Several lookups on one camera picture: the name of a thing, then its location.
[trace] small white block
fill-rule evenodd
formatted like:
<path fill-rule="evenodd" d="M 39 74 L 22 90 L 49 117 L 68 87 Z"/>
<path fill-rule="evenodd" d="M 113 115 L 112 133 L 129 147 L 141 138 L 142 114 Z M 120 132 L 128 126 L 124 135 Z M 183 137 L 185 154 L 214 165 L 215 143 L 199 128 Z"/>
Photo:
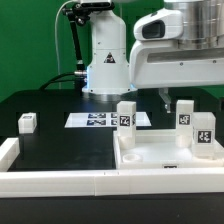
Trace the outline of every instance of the small white block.
<path fill-rule="evenodd" d="M 135 114 L 136 102 L 121 101 L 117 104 L 117 112 L 120 114 Z"/>
<path fill-rule="evenodd" d="M 18 121 L 18 125 L 20 134 L 33 133 L 37 126 L 36 113 L 23 114 Z"/>
<path fill-rule="evenodd" d="M 177 113 L 191 114 L 194 112 L 194 101 L 193 100 L 178 100 L 177 101 Z"/>
<path fill-rule="evenodd" d="M 194 129 L 215 129 L 215 116 L 213 113 L 197 112 L 193 113 L 192 123 Z"/>
<path fill-rule="evenodd" d="M 121 101 L 117 104 L 118 125 L 120 137 L 135 138 L 136 134 L 136 102 Z"/>
<path fill-rule="evenodd" d="M 178 100 L 176 109 L 176 136 L 193 135 L 192 113 L 194 111 L 193 100 Z M 180 138 L 177 137 L 177 145 L 180 143 Z"/>

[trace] white plastic tray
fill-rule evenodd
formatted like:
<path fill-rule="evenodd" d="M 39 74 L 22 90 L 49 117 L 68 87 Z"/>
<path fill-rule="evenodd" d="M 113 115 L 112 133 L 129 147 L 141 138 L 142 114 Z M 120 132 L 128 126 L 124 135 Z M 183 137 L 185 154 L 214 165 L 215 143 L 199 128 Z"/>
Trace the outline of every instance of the white plastic tray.
<path fill-rule="evenodd" d="M 203 168 L 223 167 L 224 149 L 215 141 L 214 158 L 196 158 L 191 148 L 176 146 L 175 130 L 136 131 L 136 144 L 123 149 L 114 132 L 114 153 L 117 169 Z"/>

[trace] white block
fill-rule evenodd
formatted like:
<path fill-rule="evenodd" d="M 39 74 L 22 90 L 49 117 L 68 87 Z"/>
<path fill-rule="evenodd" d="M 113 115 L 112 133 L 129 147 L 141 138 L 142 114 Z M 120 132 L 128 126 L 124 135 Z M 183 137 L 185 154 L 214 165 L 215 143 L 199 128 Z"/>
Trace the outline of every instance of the white block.
<path fill-rule="evenodd" d="M 20 134 L 33 133 L 37 126 L 36 113 L 22 114 L 18 121 L 18 125 Z"/>
<path fill-rule="evenodd" d="M 193 113 L 193 126 L 194 129 L 215 129 L 215 116 L 213 113 L 197 112 Z"/>
<path fill-rule="evenodd" d="M 0 172 L 6 172 L 19 155 L 18 138 L 8 138 L 0 147 Z"/>
<path fill-rule="evenodd" d="M 119 114 L 135 114 L 136 113 L 136 102 L 121 101 L 117 104 L 117 112 Z"/>
<path fill-rule="evenodd" d="M 192 113 L 193 100 L 178 100 L 176 108 L 176 146 L 190 147 L 192 144 L 193 126 Z"/>
<path fill-rule="evenodd" d="M 193 100 L 178 100 L 176 112 L 177 113 L 186 113 L 186 114 L 193 113 L 194 112 L 194 101 Z"/>
<path fill-rule="evenodd" d="M 136 133 L 136 102 L 121 101 L 117 104 L 117 117 L 118 125 L 117 132 L 122 138 L 121 141 L 125 145 L 125 148 L 130 148 L 135 145 L 135 133 Z"/>

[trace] black tabletop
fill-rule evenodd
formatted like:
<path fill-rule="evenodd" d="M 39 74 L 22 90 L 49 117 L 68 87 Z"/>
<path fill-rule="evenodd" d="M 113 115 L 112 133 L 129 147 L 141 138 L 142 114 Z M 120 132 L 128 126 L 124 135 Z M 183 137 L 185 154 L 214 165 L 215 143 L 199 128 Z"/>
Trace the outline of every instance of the black tabletop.
<path fill-rule="evenodd" d="M 216 116 L 216 139 L 223 145 L 220 100 L 198 88 L 170 90 L 173 102 L 195 101 L 195 111 Z M 157 89 L 140 90 L 137 111 L 145 111 L 151 127 L 175 128 Z M 118 102 L 83 99 L 74 90 L 21 91 L 0 103 L 0 143 L 20 139 L 21 153 L 9 172 L 115 169 L 113 127 L 64 128 L 69 113 L 116 112 Z M 34 134 L 19 135 L 22 113 L 37 113 Z M 104 197 L 0 199 L 3 223 L 224 223 L 224 194 L 168 194 Z"/>

